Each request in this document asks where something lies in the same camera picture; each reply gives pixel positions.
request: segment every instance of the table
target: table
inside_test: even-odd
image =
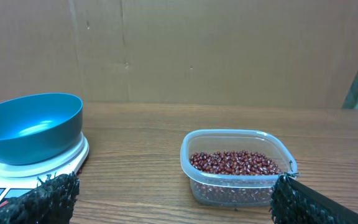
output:
[[[258,129],[278,137],[303,184],[358,212],[358,111],[85,103],[90,154],[72,223],[272,223],[268,207],[200,205],[180,167],[196,129]]]

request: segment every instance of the blue bowl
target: blue bowl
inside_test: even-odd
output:
[[[44,93],[0,103],[0,162],[40,162],[68,149],[82,129],[82,100]]]

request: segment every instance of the container rim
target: container rim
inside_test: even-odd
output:
[[[208,185],[216,185],[221,187],[238,187],[238,186],[231,186],[228,183],[225,183],[225,181],[250,181],[250,182],[275,182],[278,179],[278,175],[226,175],[226,174],[209,174],[206,172],[202,172],[196,168],[194,168],[188,159],[188,143],[191,139],[197,136],[202,136],[204,134],[247,134],[247,135],[253,135],[262,139],[269,140],[273,144],[275,144],[277,147],[279,147],[284,154],[292,161],[291,168],[292,171],[288,172],[291,174],[298,172],[298,164],[296,163],[296,160],[291,155],[290,151],[284,146],[284,144],[278,140],[275,136],[265,133],[263,131],[258,130],[245,130],[245,129],[200,129],[196,131],[192,131],[189,134],[186,135],[186,137],[183,140],[183,143],[181,145],[180,149],[180,164],[181,168],[183,169],[184,173],[191,179],[200,182],[202,184],[208,184]]]
[[[19,100],[19,99],[22,99],[22,98],[30,98],[30,97],[33,97],[33,96],[40,96],[40,95],[66,95],[66,96],[72,96],[76,99],[78,99],[81,103],[80,107],[78,108],[78,110],[73,114],[71,115],[69,118],[67,118],[64,122],[61,122],[60,124],[52,127],[52,128],[56,128],[60,125],[62,125],[63,123],[66,123],[67,121],[71,120],[72,118],[74,118],[79,112],[81,112],[81,110],[83,109],[84,107],[84,103],[82,101],[82,99],[79,97],[79,96],[76,96],[74,94],[70,94],[70,93],[59,93],[59,92],[56,92],[56,93],[38,93],[38,94],[33,94],[33,95],[26,95],[26,96],[21,96],[21,97],[17,97],[17,98],[13,98],[13,99],[10,99],[10,100],[6,100],[6,101],[3,101],[3,102],[0,102],[0,105],[2,104],[5,104],[5,103],[8,103],[10,101],[15,101],[15,100]],[[43,130],[41,132],[35,132],[35,133],[31,133],[31,134],[28,134],[26,136],[18,136],[18,137],[13,137],[13,138],[0,138],[0,141],[7,141],[7,140],[12,140],[12,139],[19,139],[19,138],[23,138],[23,137],[28,137],[28,136],[33,136],[35,134],[39,134],[39,133],[42,133],[44,131],[47,131],[47,130],[50,130],[50,129],[46,129],[46,130]]]

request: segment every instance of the white scale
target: white scale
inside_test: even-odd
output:
[[[65,152],[36,164],[14,166],[0,163],[0,206],[10,197],[19,197],[39,185],[38,177],[45,181],[60,174],[77,173],[88,156],[90,147],[81,133]]]

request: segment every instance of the transparent container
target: transparent container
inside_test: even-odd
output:
[[[195,199],[207,205],[254,207],[270,203],[272,187],[278,175],[210,174],[190,164],[192,154],[223,151],[264,153],[283,172],[296,173],[298,166],[283,143],[263,131],[240,129],[205,129],[189,133],[183,140],[180,164],[190,178]]]

